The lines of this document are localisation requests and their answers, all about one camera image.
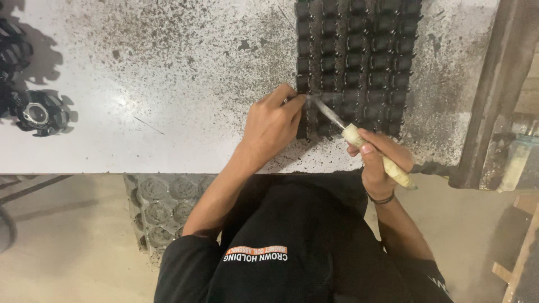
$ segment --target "hand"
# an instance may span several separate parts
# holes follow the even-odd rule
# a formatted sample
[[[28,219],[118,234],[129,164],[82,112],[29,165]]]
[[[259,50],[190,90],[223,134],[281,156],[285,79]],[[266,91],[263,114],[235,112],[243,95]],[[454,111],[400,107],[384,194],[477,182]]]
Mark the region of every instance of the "hand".
[[[249,109],[243,139],[236,148],[253,173],[277,156],[296,137],[305,95],[281,84]]]
[[[363,128],[358,129],[357,133],[369,143],[361,145],[360,149],[349,146],[346,151],[355,157],[361,150],[361,158],[365,163],[361,179],[365,190],[375,200],[387,199],[393,193],[397,182],[385,173],[382,154],[407,173],[413,167],[412,154],[382,133],[375,134]]]

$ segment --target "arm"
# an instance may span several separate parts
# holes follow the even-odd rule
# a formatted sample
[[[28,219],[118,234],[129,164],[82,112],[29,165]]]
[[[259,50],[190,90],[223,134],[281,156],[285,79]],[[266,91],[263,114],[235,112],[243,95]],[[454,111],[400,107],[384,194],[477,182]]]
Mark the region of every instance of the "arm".
[[[283,100],[291,99],[283,105]],[[296,136],[305,95],[281,84],[251,106],[243,139],[187,218],[183,236],[216,239],[247,179]]]
[[[392,195],[397,183],[384,172],[381,152],[404,171],[412,169],[411,154],[383,134],[375,134],[362,128],[358,133],[369,143],[365,143],[360,149],[351,146],[347,151],[352,157],[361,152],[365,163],[361,178],[367,193],[375,200],[386,199]],[[423,235],[396,197],[387,204],[375,204],[375,207],[380,236],[388,254],[434,260]]]

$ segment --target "white table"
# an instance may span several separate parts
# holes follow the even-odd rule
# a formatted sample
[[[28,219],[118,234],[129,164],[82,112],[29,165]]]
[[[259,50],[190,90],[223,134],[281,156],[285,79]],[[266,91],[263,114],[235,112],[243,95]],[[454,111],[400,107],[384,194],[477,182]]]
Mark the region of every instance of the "white table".
[[[68,96],[78,118],[69,133],[46,138],[2,119],[0,173],[217,173],[250,104],[280,82],[295,84],[292,0],[10,2],[4,14],[35,47],[28,88]],[[459,161],[496,7],[424,1],[403,127],[419,162]],[[360,168],[345,146],[294,141],[263,171]]]

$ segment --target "fingers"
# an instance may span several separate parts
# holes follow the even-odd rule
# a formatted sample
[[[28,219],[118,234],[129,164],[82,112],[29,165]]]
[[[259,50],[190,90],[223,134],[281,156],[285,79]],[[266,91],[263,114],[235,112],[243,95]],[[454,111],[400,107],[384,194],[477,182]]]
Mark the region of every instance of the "fingers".
[[[264,97],[262,97],[262,99],[258,100],[256,103],[264,103],[264,101],[266,101],[269,97],[270,97],[271,93],[265,95]]]
[[[360,128],[359,135],[374,145],[380,152],[392,159],[404,171],[410,171],[413,167],[412,155],[403,146],[395,143],[382,133],[372,133]]]
[[[297,95],[298,93],[290,85],[283,83],[271,93],[264,103],[273,107],[279,107],[286,98],[293,98]]]
[[[360,153],[360,150],[353,146],[349,146],[348,148],[346,148],[346,151],[348,152],[348,154],[350,154],[351,157],[355,157],[357,156],[357,154]]]
[[[301,110],[297,111],[295,115],[292,117],[292,129],[296,132],[298,131],[298,125],[300,124],[301,120]]]
[[[382,180],[385,178],[384,162],[382,161],[382,155],[376,150],[376,148],[370,144],[365,143],[361,145],[361,158],[365,164],[363,173],[371,180]]]
[[[306,96],[305,95],[298,95],[296,98],[290,100],[285,105],[282,106],[282,108],[286,111],[286,113],[293,117],[298,112],[301,112],[301,107],[305,103]]]

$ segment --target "black bracelet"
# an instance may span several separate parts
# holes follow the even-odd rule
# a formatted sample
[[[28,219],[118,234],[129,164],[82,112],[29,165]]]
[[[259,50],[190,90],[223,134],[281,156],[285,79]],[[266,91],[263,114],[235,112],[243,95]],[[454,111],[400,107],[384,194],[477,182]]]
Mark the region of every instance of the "black bracelet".
[[[387,199],[382,199],[382,200],[374,200],[368,192],[367,193],[367,196],[369,197],[369,199],[371,201],[373,201],[375,204],[388,204],[389,202],[391,202],[391,200],[393,200],[393,198],[395,198],[395,190],[393,190],[393,192],[391,193],[391,196],[389,196],[389,198]]]

